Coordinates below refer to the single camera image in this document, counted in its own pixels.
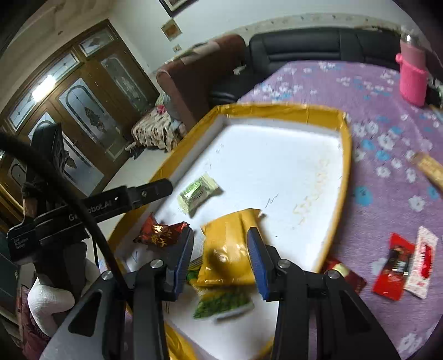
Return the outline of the person's left hand white glove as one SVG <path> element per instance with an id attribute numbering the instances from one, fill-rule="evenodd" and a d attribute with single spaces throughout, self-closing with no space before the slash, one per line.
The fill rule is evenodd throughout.
<path id="1" fill-rule="evenodd" d="M 39 274 L 27 300 L 35 323 L 49 338 L 54 336 L 59 328 L 53 315 L 71 310 L 77 302 L 71 292 L 43 284 Z"/>

